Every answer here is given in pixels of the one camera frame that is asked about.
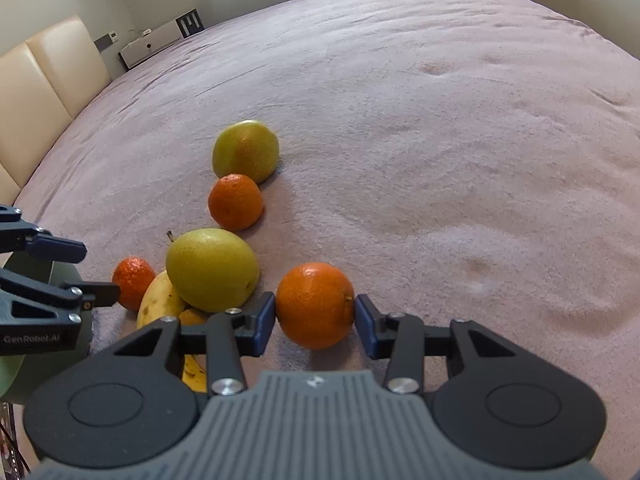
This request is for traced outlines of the small kumquat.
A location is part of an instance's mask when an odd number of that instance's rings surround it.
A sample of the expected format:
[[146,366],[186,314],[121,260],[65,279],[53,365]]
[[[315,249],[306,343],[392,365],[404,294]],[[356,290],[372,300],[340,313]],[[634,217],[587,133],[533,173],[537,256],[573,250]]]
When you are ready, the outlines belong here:
[[204,325],[209,318],[209,314],[198,309],[189,308],[179,314],[179,321],[183,326]]

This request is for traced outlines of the cream leather headboard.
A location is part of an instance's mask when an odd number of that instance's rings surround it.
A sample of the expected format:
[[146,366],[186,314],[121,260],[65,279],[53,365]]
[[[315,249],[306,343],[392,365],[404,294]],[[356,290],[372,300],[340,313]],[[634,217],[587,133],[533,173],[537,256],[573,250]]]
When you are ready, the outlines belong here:
[[62,133],[111,82],[77,15],[2,55],[2,203],[15,202]]

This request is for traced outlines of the yellow-green pear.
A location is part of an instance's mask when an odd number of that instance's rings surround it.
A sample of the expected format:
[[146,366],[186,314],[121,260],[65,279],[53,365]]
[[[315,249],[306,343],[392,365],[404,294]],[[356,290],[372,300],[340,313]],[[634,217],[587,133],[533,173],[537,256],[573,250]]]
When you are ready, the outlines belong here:
[[246,120],[225,128],[218,136],[212,154],[214,174],[244,174],[256,184],[268,180],[278,166],[280,143],[263,122]]
[[198,229],[178,236],[169,245],[165,266],[180,298],[208,313],[242,307],[260,277],[250,245],[223,229]]

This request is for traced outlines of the orange mandarin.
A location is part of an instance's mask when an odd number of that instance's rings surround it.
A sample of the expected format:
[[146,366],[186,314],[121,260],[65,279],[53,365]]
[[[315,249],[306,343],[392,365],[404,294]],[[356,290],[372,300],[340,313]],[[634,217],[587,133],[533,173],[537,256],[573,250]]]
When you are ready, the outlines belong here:
[[264,212],[262,193],[245,174],[228,174],[219,178],[208,196],[212,218],[231,232],[244,231],[260,219]]
[[146,260],[135,256],[122,259],[112,274],[112,282],[120,289],[119,304],[129,311],[139,310],[154,278],[156,273]]

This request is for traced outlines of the wall switch panel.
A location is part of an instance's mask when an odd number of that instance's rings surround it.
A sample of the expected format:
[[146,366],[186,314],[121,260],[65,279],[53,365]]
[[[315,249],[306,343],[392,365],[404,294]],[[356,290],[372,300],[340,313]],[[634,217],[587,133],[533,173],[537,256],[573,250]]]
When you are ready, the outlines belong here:
[[108,32],[107,34],[99,37],[94,40],[94,45],[98,49],[99,52],[103,52],[111,46],[114,46],[118,41],[117,32]]

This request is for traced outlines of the pink bed blanket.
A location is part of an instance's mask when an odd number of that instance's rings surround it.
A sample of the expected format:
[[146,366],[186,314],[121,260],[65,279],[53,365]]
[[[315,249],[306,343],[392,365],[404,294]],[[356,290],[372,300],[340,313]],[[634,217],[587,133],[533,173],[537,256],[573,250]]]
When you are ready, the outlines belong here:
[[280,142],[245,233],[263,289],[321,261],[382,310],[479,322],[596,390],[596,465],[638,470],[636,58],[529,0],[292,0],[117,78],[17,206],[86,244],[87,280],[162,270],[247,119]]

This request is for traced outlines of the white bedside cabinet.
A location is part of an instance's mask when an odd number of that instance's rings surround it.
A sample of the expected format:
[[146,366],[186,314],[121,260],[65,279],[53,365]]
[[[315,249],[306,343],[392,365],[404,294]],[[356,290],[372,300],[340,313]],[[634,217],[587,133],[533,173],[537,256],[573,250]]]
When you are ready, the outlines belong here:
[[158,52],[204,29],[198,10],[192,9],[156,29],[147,29],[139,38],[120,50],[119,58],[126,70],[131,70]]

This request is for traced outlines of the yellow banana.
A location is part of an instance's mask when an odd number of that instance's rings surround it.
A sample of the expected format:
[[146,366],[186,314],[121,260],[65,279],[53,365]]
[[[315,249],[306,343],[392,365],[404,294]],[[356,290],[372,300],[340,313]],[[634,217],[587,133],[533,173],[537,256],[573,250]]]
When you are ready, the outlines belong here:
[[[137,317],[137,328],[148,325],[164,316],[179,318],[189,307],[178,295],[166,271],[158,274],[146,290]],[[185,356],[182,381],[194,392],[204,393],[205,370],[195,356]]]

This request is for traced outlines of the green colander bowl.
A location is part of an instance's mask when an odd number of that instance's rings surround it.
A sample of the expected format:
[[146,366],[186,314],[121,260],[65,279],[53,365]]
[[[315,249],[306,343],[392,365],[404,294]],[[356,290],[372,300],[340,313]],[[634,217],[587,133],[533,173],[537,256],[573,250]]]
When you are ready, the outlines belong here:
[[[71,263],[35,259],[16,252],[3,265],[6,270],[51,286],[81,281]],[[1,331],[1,400],[24,404],[51,377],[85,359],[92,338],[92,313],[79,313],[79,323],[32,326],[10,334]]]

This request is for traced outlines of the large orange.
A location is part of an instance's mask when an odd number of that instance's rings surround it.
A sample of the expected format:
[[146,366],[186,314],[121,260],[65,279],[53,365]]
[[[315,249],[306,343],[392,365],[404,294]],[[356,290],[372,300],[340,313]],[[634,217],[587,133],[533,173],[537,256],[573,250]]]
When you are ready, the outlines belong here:
[[352,330],[355,293],[335,266],[308,262],[282,278],[276,293],[280,327],[290,341],[308,350],[334,346]]

